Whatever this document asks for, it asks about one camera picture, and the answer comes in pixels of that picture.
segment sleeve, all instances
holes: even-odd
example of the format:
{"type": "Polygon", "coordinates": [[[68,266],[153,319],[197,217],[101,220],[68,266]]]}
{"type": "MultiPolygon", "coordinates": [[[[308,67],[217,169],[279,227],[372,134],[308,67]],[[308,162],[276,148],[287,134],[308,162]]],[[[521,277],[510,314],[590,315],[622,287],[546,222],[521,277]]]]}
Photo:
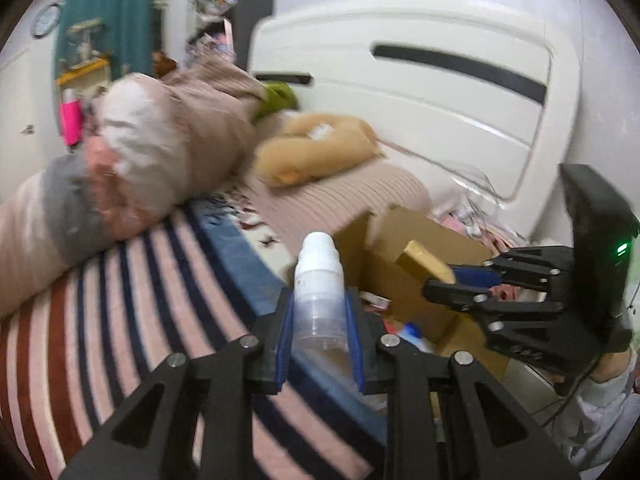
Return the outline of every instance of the sleeve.
{"type": "Polygon", "coordinates": [[[553,440],[583,480],[597,478],[640,415],[640,396],[627,387],[635,366],[632,355],[622,375],[602,384],[587,378],[553,422],[553,440]]]}

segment white door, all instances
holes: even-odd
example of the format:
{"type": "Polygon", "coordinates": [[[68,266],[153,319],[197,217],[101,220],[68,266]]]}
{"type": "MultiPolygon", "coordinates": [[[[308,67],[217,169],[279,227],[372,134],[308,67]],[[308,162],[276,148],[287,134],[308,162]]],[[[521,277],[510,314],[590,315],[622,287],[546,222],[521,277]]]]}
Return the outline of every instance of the white door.
{"type": "Polygon", "coordinates": [[[30,71],[28,50],[0,67],[0,196],[5,200],[47,165],[33,127],[36,110],[30,71]]]}

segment white headboard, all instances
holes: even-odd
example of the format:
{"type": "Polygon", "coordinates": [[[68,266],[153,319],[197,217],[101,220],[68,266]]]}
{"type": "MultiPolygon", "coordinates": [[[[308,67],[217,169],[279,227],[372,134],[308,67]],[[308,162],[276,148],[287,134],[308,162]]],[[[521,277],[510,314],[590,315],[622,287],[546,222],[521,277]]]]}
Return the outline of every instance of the white headboard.
{"type": "Polygon", "coordinates": [[[564,158],[580,85],[564,34],[471,0],[347,0],[269,18],[254,30],[250,71],[293,84],[302,110],[359,116],[427,158],[389,153],[436,197],[449,170],[478,168],[498,219],[525,237],[564,158]]]}

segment clock face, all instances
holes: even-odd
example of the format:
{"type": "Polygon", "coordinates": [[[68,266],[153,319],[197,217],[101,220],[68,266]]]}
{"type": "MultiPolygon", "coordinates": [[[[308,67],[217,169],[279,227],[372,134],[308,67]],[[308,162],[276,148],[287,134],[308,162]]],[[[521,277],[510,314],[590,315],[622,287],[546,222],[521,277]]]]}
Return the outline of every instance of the clock face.
{"type": "Polygon", "coordinates": [[[31,27],[31,35],[34,38],[44,38],[58,24],[60,20],[60,6],[51,4],[36,16],[31,27]]]}

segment curtain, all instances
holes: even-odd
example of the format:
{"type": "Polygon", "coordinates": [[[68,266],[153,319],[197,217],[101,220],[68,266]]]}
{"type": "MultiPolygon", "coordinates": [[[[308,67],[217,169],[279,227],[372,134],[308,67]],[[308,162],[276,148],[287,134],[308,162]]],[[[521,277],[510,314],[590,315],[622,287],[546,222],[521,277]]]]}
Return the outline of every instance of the curtain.
{"type": "Polygon", "coordinates": [[[153,75],[151,39],[151,0],[65,0],[60,15],[54,72],[62,72],[59,59],[68,59],[74,41],[67,31],[84,20],[102,18],[104,26],[92,40],[98,50],[111,53],[111,77],[122,76],[124,65],[130,72],[153,75]]]}

